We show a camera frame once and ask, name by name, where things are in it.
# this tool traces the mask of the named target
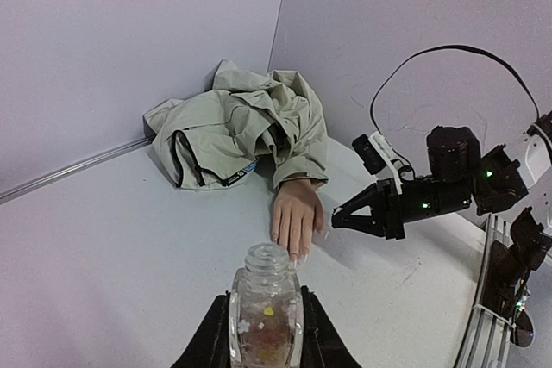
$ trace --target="glass jar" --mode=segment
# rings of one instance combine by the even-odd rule
[[[233,368],[297,368],[303,348],[303,298],[288,252],[251,247],[235,274],[229,304]]]

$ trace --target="finger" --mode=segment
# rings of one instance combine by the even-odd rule
[[[301,226],[303,222],[303,211],[292,210],[292,225],[290,234],[290,259],[295,263],[299,259],[300,241],[301,241]]]
[[[288,242],[289,242],[289,235],[290,235],[290,209],[283,208],[282,209],[282,217],[280,219],[279,223],[279,245],[282,246],[285,250],[287,250]]]
[[[308,212],[303,217],[303,226],[301,229],[301,254],[304,256],[304,261],[307,261],[312,244],[312,227],[314,225],[314,213]]]
[[[322,203],[318,200],[316,207],[314,208],[314,227],[318,233],[322,234],[324,231],[324,208]]]
[[[274,243],[278,241],[279,224],[282,221],[282,207],[279,203],[274,204],[273,210],[273,228],[271,229],[271,239]]]

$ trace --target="beige jacket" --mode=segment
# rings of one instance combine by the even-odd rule
[[[322,104],[297,72],[258,75],[224,60],[213,90],[170,99],[144,115],[154,149],[178,187],[243,183],[257,159],[272,155],[274,187],[290,176],[328,180]]]

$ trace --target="gray floor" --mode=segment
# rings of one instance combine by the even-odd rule
[[[510,347],[508,368],[552,366],[552,267],[544,264],[531,274],[527,309],[535,325],[535,341],[525,349]]]

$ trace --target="hand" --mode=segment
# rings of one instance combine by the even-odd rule
[[[323,231],[323,207],[308,178],[285,181],[274,200],[272,240],[289,249],[294,265],[301,255],[306,262],[312,232]]]

